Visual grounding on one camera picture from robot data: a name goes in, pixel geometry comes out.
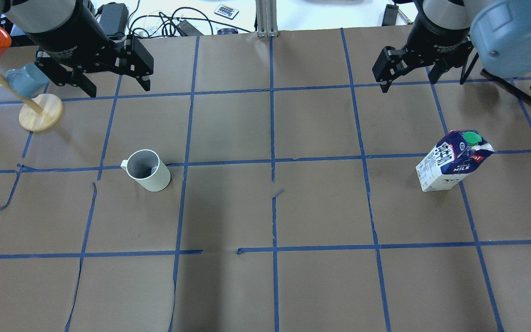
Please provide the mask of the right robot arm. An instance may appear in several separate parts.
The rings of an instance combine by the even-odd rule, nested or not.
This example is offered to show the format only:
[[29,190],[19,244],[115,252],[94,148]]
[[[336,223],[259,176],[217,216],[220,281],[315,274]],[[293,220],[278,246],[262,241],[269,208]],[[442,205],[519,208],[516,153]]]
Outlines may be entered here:
[[430,66],[430,83],[466,65],[472,51],[502,78],[531,73],[531,0],[416,0],[417,16],[401,49],[383,47],[372,67],[382,92]]

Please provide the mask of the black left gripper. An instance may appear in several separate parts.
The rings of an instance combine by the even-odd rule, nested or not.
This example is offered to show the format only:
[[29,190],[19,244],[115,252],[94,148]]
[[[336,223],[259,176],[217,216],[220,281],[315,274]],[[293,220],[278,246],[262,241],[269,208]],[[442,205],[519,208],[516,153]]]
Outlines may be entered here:
[[56,57],[52,51],[39,49],[35,65],[57,86],[80,88],[86,95],[96,97],[97,87],[86,75],[111,72],[135,78],[141,88],[149,92],[150,76],[154,72],[154,58],[135,35],[95,48],[71,47]]

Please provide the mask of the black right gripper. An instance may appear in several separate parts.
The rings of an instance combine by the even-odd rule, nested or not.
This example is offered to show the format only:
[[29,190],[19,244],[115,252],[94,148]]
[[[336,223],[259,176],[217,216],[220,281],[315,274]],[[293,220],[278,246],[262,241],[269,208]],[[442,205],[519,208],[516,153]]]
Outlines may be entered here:
[[473,45],[470,40],[451,46],[411,42],[400,50],[387,46],[383,47],[378,55],[372,73],[382,93],[387,93],[397,78],[415,69],[432,65],[428,79],[431,84],[435,84],[444,73],[466,65],[472,50]]

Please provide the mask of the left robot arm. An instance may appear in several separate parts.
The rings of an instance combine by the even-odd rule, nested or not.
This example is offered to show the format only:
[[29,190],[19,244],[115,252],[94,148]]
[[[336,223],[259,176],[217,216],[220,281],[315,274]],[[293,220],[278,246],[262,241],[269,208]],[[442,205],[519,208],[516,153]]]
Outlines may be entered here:
[[97,87],[87,74],[109,71],[150,90],[150,52],[132,34],[112,40],[82,0],[0,0],[2,15],[39,47],[35,65],[54,84],[95,97]]

